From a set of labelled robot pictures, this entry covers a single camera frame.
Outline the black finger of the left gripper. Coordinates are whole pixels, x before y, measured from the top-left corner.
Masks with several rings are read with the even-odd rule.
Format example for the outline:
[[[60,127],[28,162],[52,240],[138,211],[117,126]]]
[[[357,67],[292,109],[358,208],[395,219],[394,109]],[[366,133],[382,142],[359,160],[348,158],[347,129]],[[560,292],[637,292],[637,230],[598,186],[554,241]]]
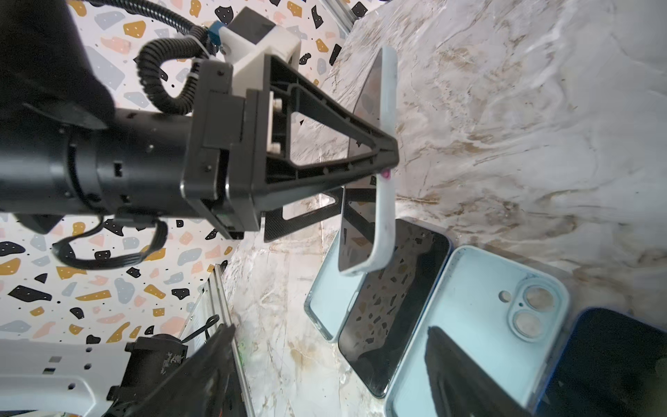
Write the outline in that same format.
[[[398,165],[395,88],[360,95],[356,111],[317,89],[289,88],[276,95],[286,118],[299,113],[306,123],[295,138],[290,123],[284,129],[274,123],[273,141],[284,149],[266,156],[262,208],[281,208]]]
[[[376,189],[337,188],[323,193],[333,199],[324,207],[312,210],[290,219],[283,215],[283,208],[265,213],[264,242],[272,243],[318,222],[323,222],[336,215],[351,213],[348,203],[376,203]]]

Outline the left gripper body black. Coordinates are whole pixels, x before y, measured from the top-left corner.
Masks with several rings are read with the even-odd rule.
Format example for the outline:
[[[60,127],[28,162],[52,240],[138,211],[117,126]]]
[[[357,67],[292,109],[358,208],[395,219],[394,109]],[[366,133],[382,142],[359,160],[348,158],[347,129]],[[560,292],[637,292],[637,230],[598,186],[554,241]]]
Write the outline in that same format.
[[[265,199],[272,64],[261,55],[248,69],[207,61],[199,71],[180,191],[196,215],[233,240],[259,230],[276,238],[276,210]]]

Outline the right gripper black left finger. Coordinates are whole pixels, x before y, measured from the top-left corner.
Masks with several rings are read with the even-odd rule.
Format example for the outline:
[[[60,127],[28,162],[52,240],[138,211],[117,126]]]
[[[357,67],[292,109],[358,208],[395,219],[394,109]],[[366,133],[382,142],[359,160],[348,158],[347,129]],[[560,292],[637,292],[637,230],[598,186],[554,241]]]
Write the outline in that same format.
[[[111,401],[107,416],[225,416],[226,385],[234,371],[236,327],[223,325],[140,402]]]

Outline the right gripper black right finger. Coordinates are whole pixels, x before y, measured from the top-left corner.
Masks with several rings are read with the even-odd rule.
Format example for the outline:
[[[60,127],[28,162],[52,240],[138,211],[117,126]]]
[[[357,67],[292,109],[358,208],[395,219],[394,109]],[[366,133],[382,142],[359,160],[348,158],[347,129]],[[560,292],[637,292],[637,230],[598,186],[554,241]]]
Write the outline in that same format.
[[[427,330],[427,375],[436,414],[458,416],[529,416],[441,328]]]

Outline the white phone case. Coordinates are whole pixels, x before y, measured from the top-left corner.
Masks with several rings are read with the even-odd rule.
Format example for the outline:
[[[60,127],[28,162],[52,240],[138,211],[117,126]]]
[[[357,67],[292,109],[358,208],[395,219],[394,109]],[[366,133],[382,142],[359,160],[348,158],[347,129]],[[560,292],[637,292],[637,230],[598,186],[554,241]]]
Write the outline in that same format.
[[[379,129],[390,132],[395,128],[396,88],[398,59],[394,48],[384,46],[373,61],[382,60],[380,126]],[[376,177],[376,213],[373,250],[366,262],[352,269],[341,271],[344,275],[368,273],[383,269],[389,263],[394,252],[396,237],[395,226],[395,185],[392,170],[382,170]]]

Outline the light green phone case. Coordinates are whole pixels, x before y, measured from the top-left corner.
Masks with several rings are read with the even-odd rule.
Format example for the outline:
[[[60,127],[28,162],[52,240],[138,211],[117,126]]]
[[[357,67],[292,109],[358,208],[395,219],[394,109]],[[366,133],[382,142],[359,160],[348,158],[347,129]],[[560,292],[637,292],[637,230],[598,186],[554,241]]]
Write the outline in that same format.
[[[304,302],[304,311],[329,343],[336,343],[366,275],[339,271],[340,234],[335,236]]]
[[[519,405],[533,412],[570,307],[564,284],[474,246],[453,251],[385,400],[388,416],[434,416],[427,330],[441,328]]]

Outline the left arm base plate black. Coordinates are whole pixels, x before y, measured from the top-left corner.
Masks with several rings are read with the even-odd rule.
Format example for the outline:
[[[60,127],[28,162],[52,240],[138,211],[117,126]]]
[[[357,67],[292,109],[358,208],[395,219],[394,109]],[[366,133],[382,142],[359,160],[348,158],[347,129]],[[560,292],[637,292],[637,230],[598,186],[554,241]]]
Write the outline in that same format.
[[[138,337],[128,342],[130,353],[120,385],[109,389],[108,401],[140,402],[151,394],[187,358],[188,346],[172,335]]]

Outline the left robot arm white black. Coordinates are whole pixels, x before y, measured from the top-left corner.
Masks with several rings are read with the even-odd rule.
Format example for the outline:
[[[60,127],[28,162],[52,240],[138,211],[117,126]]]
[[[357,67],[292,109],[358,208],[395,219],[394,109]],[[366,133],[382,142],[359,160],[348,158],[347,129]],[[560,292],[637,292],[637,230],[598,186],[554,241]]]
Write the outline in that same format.
[[[254,10],[206,28],[150,1],[116,7],[180,32],[135,57],[153,111],[115,106],[66,3],[1,4],[1,210],[27,229],[199,218],[272,241],[340,212],[284,220],[284,206],[399,163],[393,134],[302,76],[300,39]]]

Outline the black phone blue back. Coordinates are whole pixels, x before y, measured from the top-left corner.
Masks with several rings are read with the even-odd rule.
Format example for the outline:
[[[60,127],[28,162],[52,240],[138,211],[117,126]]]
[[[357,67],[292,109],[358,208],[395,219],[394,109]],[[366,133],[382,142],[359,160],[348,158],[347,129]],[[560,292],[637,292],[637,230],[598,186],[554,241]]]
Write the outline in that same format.
[[[443,233],[399,220],[391,261],[361,283],[338,348],[372,396],[386,396],[451,252]]]

